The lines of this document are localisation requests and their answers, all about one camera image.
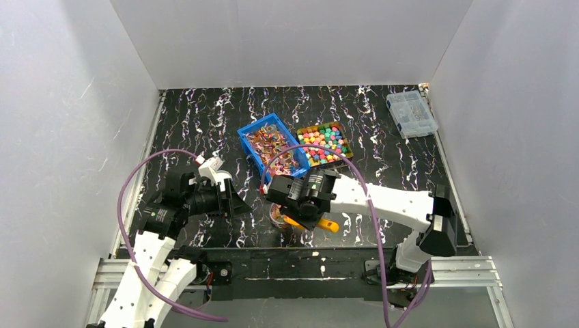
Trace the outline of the orange plastic scoop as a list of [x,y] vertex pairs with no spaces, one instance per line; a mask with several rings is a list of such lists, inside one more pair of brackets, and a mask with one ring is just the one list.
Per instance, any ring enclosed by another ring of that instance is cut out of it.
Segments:
[[321,218],[311,228],[304,227],[303,225],[301,225],[297,221],[294,221],[293,219],[291,219],[290,217],[285,216],[285,215],[283,216],[283,221],[289,226],[292,226],[294,228],[298,228],[301,230],[308,230],[308,231],[312,231],[314,228],[319,228],[319,229],[326,230],[326,231],[329,231],[332,233],[337,233],[340,229],[340,225],[338,223],[331,221],[331,220],[327,220],[325,218]]

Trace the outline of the blue plastic candy bin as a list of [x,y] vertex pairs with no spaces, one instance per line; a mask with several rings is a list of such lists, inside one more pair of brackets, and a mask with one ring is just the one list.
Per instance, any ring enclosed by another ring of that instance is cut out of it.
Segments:
[[302,148],[290,150],[273,159],[290,146],[298,145],[294,136],[274,113],[239,128],[238,135],[244,153],[253,160],[266,182],[270,182],[275,175],[301,178],[310,168]]

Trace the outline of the gold tray of star candies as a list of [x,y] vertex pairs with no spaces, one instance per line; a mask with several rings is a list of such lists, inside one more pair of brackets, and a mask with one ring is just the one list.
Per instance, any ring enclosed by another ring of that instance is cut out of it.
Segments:
[[303,150],[310,167],[347,167],[343,159],[353,161],[353,148],[338,121],[299,128],[294,135],[300,144],[307,145]]

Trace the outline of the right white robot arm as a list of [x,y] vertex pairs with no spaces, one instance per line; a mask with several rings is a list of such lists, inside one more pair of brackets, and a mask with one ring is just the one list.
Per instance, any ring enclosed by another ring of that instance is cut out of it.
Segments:
[[339,226],[325,219],[329,213],[375,213],[379,219],[411,228],[389,263],[376,269],[390,284],[409,284],[432,257],[457,253],[457,216],[445,186],[434,193],[403,191],[361,183],[327,169],[310,169],[302,178],[275,176],[263,190],[266,199],[279,206],[284,222],[307,230],[336,232]]

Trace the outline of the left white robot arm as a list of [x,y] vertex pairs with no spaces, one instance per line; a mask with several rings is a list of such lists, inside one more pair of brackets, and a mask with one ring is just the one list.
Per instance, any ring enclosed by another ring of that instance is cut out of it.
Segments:
[[214,182],[192,172],[169,174],[165,188],[143,209],[130,262],[112,302],[93,326],[160,327],[170,311],[184,312],[176,302],[191,284],[202,286],[209,301],[218,269],[201,248],[182,246],[173,252],[178,236],[193,215],[234,218],[250,212],[229,176]]

